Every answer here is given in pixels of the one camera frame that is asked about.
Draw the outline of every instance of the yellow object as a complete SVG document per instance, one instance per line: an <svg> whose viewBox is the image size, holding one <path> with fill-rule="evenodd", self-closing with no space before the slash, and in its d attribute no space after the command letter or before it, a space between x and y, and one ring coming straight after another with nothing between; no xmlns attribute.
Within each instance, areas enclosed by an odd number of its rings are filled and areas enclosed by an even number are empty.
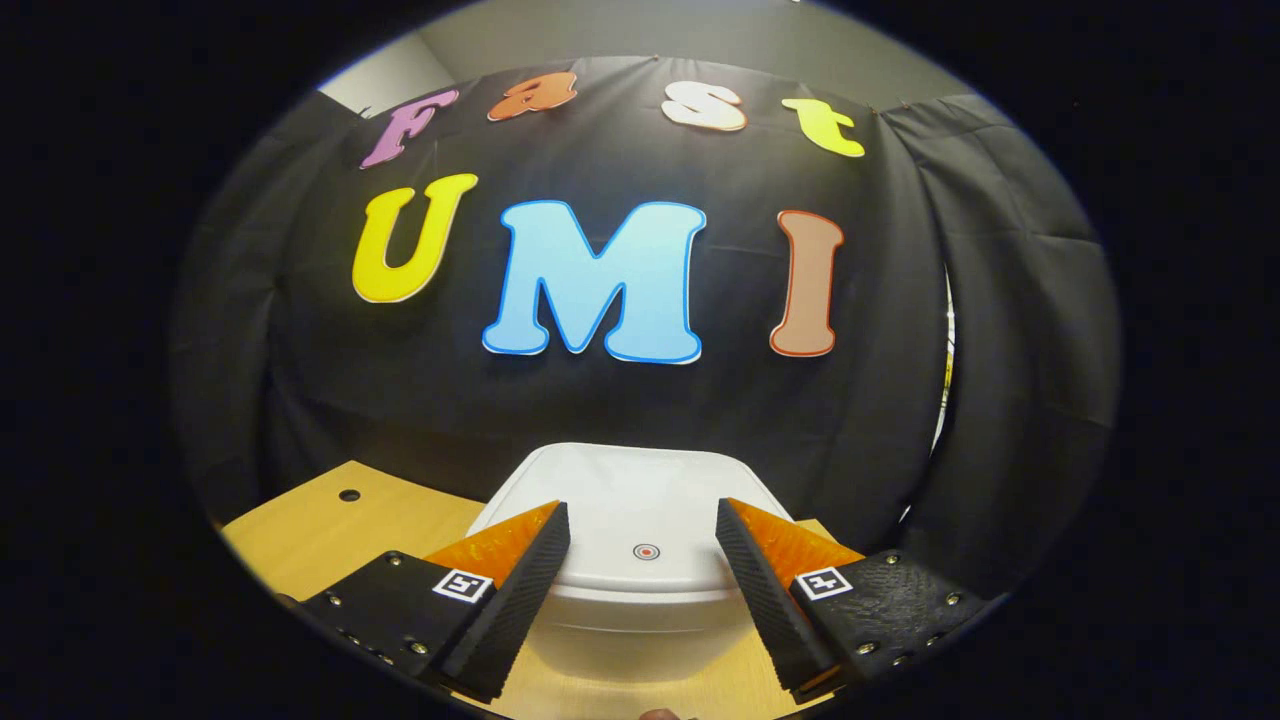
<svg viewBox="0 0 1280 720"><path fill-rule="evenodd" d="M342 501L346 489L360 498ZM237 518L223 537L268 591L303 601L388 550L424 557L462 539L483 509L352 461ZM835 542L817 520L796 524ZM490 705L454 697L516 720L635 720L655 707L700 720L773 720L831 696L796 705L751 630L696 675L669 683L570 678L525 646L502 697Z"/></svg>
<svg viewBox="0 0 1280 720"><path fill-rule="evenodd" d="M426 186L430 205L417 247L408 263L399 268L387 265L387 246L392 240L396 218L413 191L407 187L387 191L369 201L365 208L365 231L356 247L356 261L351 268L351 282L356 292L369 302L401 302L426 287L444 258L444 245L457 213L462 193L476 186L480 178L460 173L436 179Z"/></svg>
<svg viewBox="0 0 1280 720"><path fill-rule="evenodd" d="M840 135L840 126L851 128L854 120L832 110L831 105L822 100L796 99L783 100L782 105L800 115L800 131L818 147L850 158L861 158L867 154L860 143Z"/></svg>

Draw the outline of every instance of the letter m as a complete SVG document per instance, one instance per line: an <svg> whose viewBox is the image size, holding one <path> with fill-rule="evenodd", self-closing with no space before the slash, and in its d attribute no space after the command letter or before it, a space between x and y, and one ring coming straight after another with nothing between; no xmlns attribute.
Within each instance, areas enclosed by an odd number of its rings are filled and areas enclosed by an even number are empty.
<svg viewBox="0 0 1280 720"><path fill-rule="evenodd" d="M703 343L689 328L689 254L707 215L677 202L645 202L622 222L596 255L573 210L556 200L512 205L502 214L511 228L511 255L498 322L484 331L490 352L536 355L550 333L538 323L547 295L561 338L582 352L613 299L622 319L604 337L618 360L682 365L698 360Z"/></svg>

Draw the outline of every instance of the brown letter i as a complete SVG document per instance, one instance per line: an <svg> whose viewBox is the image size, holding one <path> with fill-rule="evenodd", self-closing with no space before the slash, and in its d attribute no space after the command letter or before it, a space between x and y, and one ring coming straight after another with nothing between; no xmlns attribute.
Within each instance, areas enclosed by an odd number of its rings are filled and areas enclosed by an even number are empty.
<svg viewBox="0 0 1280 720"><path fill-rule="evenodd" d="M783 210L778 225L791 241L791 279L782 324L769 334L769 346L780 355L813 357L836 346L831 329L831 281L836 247L845 236L827 218Z"/></svg>

